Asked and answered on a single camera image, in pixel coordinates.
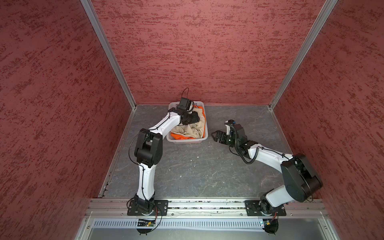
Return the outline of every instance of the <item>orange cloth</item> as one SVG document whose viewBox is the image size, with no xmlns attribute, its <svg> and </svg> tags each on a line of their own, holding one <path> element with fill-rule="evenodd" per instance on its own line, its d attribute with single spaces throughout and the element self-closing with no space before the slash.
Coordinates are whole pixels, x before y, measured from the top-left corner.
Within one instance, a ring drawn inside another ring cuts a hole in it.
<svg viewBox="0 0 384 240">
<path fill-rule="evenodd" d="M 203 109 L 203 107 L 200 107 L 200 106 L 194 106 L 194 108 L 200 108 L 200 109 Z M 207 118 L 205 117 L 205 113 L 204 113 L 204 109 L 203 109 L 203 116 L 204 116 L 204 119 L 205 121 L 207 121 Z M 176 134 L 176 133 L 170 133 L 170 135 L 176 139 L 176 140 L 185 140 L 185 139 L 195 139 L 194 137 L 185 137 L 183 135 L 179 135 L 179 134 Z M 205 137 L 205 124 L 204 124 L 204 133 L 203 133 L 203 138 Z"/>
</svg>

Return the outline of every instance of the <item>black mounting plate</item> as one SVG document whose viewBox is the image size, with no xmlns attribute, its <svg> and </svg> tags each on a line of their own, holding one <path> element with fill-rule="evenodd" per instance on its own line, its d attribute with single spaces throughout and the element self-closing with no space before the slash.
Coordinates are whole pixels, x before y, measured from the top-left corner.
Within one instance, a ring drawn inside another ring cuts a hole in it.
<svg viewBox="0 0 384 240">
<path fill-rule="evenodd" d="M 155 199 L 154 201 L 155 201 L 154 204 L 158 209 L 157 210 L 158 215 L 161 216 L 161 212 L 162 212 L 162 215 L 166 216 L 167 212 L 168 212 L 168 200 L 156 200 Z M 146 216 L 154 216 L 154 215 L 155 215 L 155 211 L 152 211 L 149 215 L 143 215 L 143 213 L 140 211 L 140 208 L 138 207 L 138 205 L 134 201 L 131 201 L 129 203 L 127 216 L 146 217 Z"/>
<path fill-rule="evenodd" d="M 246 200 L 245 203 L 245 210 L 247 211 L 247 216 L 263 216 L 268 217 L 264 214 L 262 214 L 261 211 L 257 210 L 256 206 L 259 205 L 259 200 Z M 277 207 L 277 213 L 280 217 L 287 216 L 287 213 L 285 212 L 285 207 L 283 204 Z"/>
</svg>

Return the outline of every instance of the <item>beige cloth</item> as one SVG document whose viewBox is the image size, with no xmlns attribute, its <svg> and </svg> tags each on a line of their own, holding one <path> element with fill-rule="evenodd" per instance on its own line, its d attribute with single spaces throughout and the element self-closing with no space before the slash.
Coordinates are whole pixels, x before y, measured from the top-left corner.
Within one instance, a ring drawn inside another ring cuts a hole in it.
<svg viewBox="0 0 384 240">
<path fill-rule="evenodd" d="M 171 132 L 184 137 L 202 138 L 204 136 L 205 117 L 202 108 L 194 108 L 192 112 L 197 112 L 200 121 L 188 125 L 176 126 Z"/>
</svg>

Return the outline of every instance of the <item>black cable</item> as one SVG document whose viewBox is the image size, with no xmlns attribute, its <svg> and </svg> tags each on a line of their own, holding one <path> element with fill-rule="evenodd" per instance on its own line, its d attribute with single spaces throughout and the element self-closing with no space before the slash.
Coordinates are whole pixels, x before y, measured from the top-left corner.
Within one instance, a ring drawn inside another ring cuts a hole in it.
<svg viewBox="0 0 384 240">
<path fill-rule="evenodd" d="M 158 130 L 159 129 L 159 127 L 161 126 L 161 125 L 163 125 L 163 123 L 165 123 L 168 119 L 170 119 L 170 112 L 168 112 L 168 118 L 167 119 L 165 119 L 160 125 L 158 125 L 157 126 L 157 128 L 153 128 L 153 129 L 148 129 L 148 130 Z"/>
<path fill-rule="evenodd" d="M 161 224 L 161 220 L 163 219 L 163 211 L 160 209 L 160 208 L 158 208 L 159 210 L 160 210 L 160 212 L 161 212 L 161 218 L 160 218 L 160 222 L 159 222 L 159 224 L 157 224 L 156 225 L 156 227 L 154 228 L 154 229 L 152 229 L 151 231 L 149 231 L 148 233 L 150 233 L 150 232 L 152 232 L 153 230 L 155 230 L 160 224 Z"/>
<path fill-rule="evenodd" d="M 187 88 L 184 89 L 184 91 L 186 90 Z M 183 97 L 183 93 L 184 91 L 181 93 L 181 97 Z M 189 93 L 189 88 L 188 88 L 188 91 L 187 91 L 187 98 L 188 98 L 188 93 Z"/>
<path fill-rule="evenodd" d="M 132 201 L 132 199 L 134 199 L 134 198 L 135 198 L 135 197 L 129 199 L 128 202 L 127 202 L 127 215 L 128 215 L 128 210 L 129 210 L 128 203 L 130 203 L 130 202 Z"/>
<path fill-rule="evenodd" d="M 143 168 L 143 175 L 142 175 L 142 179 L 141 179 L 141 193 L 143 194 L 144 199 L 145 199 L 146 201 L 148 201 L 148 200 L 146 199 L 145 195 L 144 195 L 144 190 L 143 190 L 143 189 L 144 189 L 144 188 L 143 188 L 143 182 L 144 182 L 144 167 L 141 166 L 140 164 L 134 162 L 134 161 L 132 160 L 132 158 L 131 158 L 131 154 L 130 154 L 130 152 L 131 152 L 131 146 L 132 146 L 133 141 L 135 141 L 135 138 L 137 138 L 137 136 L 138 136 L 140 133 L 142 133 L 142 132 L 146 132 L 146 131 L 147 131 L 147 130 L 139 132 L 139 133 L 132 139 L 132 142 L 131 142 L 131 144 L 129 145 L 129 148 L 128 148 L 128 157 L 129 157 L 129 159 L 131 160 L 131 162 L 133 162 L 134 164 L 136 164 L 136 165 L 138 165 L 138 166 L 140 166 L 140 167 Z"/>
<path fill-rule="evenodd" d="M 243 162 L 245 162 L 245 164 L 247 164 L 247 165 L 252 164 L 256 160 L 257 155 L 255 154 L 255 156 L 249 162 L 247 160 L 245 160 L 245 158 L 243 157 L 243 155 L 240 153 L 240 151 L 238 149 L 237 131 L 236 131 L 235 127 L 229 123 L 225 123 L 225 125 L 229 126 L 232 129 L 232 131 L 235 133 L 235 150 L 236 150 L 237 154 L 241 157 L 241 159 L 243 160 Z"/>
<path fill-rule="evenodd" d="M 297 171 L 299 174 L 300 174 L 300 176 L 302 177 L 302 179 L 304 180 L 304 182 L 307 184 L 307 186 L 308 186 L 308 189 L 309 189 L 309 191 L 310 191 L 310 193 L 311 193 L 311 197 L 312 197 L 312 201 L 309 201 L 308 200 L 308 198 L 306 199 L 307 201 L 309 201 L 309 202 L 313 202 L 313 195 L 312 195 L 312 190 L 311 190 L 311 188 L 310 188 L 310 186 L 309 186 L 309 184 L 308 184 L 308 182 L 307 182 L 307 180 L 305 180 L 305 178 L 304 178 L 304 176 L 301 174 L 301 172 L 300 171 Z"/>
<path fill-rule="evenodd" d="M 275 232 L 273 233 L 276 236 L 277 229 L 279 228 L 279 212 L 277 212 L 277 219 L 276 220 L 276 229 Z"/>
<path fill-rule="evenodd" d="M 262 147 L 262 150 L 268 150 L 268 151 L 275 152 L 275 153 L 279 154 L 280 156 L 285 157 L 286 159 L 290 160 L 289 158 L 287 158 L 287 157 L 285 156 L 285 154 L 281 154 L 281 153 L 279 153 L 279 152 L 276 152 L 275 150 L 268 149 L 268 148 L 265 148 L 265 147 Z"/>
<path fill-rule="evenodd" d="M 236 156 L 239 156 L 238 154 L 232 152 L 232 150 L 231 150 L 231 146 L 228 146 L 228 148 L 229 148 L 229 151 L 230 151 L 232 154 L 234 154 L 234 155 L 236 155 Z"/>
</svg>

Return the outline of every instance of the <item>vent grille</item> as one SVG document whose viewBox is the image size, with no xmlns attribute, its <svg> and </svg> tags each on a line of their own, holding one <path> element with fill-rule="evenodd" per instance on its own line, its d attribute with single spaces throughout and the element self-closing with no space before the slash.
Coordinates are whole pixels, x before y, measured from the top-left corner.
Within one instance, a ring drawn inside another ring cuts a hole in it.
<svg viewBox="0 0 384 240">
<path fill-rule="evenodd" d="M 138 219 L 96 218 L 94 228 L 136 228 Z M 158 228 L 195 229 L 254 229 L 263 228 L 262 219 L 219 219 L 219 218 L 163 218 Z"/>
</svg>

